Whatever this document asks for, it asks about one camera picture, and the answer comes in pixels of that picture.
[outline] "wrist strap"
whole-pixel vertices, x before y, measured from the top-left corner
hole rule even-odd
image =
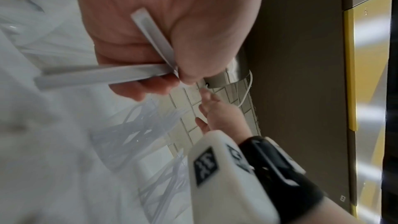
[[[291,222],[313,209],[323,192],[296,172],[289,161],[266,139],[254,136],[239,145],[248,163],[279,213],[281,224]]]

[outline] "metal cylinder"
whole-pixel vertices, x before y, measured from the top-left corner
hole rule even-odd
[[[232,83],[237,83],[249,75],[249,66],[246,54],[241,47],[238,54],[227,65],[224,71],[212,77],[204,78],[208,88],[221,88]]]

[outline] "white plastic strip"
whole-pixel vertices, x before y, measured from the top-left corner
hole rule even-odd
[[[53,90],[92,84],[113,84],[147,79],[172,73],[167,64],[134,66],[89,66],[72,69],[48,69],[34,79],[39,90]]]
[[[148,11],[145,8],[141,8],[135,11],[131,18],[166,63],[174,70],[177,70],[174,50]]]

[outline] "hand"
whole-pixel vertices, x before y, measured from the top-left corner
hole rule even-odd
[[[245,116],[237,106],[222,102],[216,94],[205,88],[200,90],[200,95],[202,104],[199,105],[199,110],[207,118],[207,123],[198,117],[195,118],[195,122],[203,134],[212,130],[221,130],[236,144],[253,136]]]
[[[78,0],[99,64],[162,63],[130,18],[145,7],[171,42],[180,79],[186,84],[218,74],[237,54],[261,0]],[[122,96],[167,94],[174,75],[111,85]]]

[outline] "white cable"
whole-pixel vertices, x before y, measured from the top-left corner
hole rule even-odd
[[[245,99],[246,99],[246,96],[247,96],[248,93],[249,93],[250,88],[252,87],[252,83],[253,83],[253,74],[252,74],[252,71],[249,70],[249,74],[250,74],[250,82],[249,82],[249,85],[248,85],[248,90],[246,90],[246,93],[245,93],[245,95],[243,96],[242,101],[241,101],[240,104],[238,105],[238,108],[242,106],[243,102],[244,102]]]

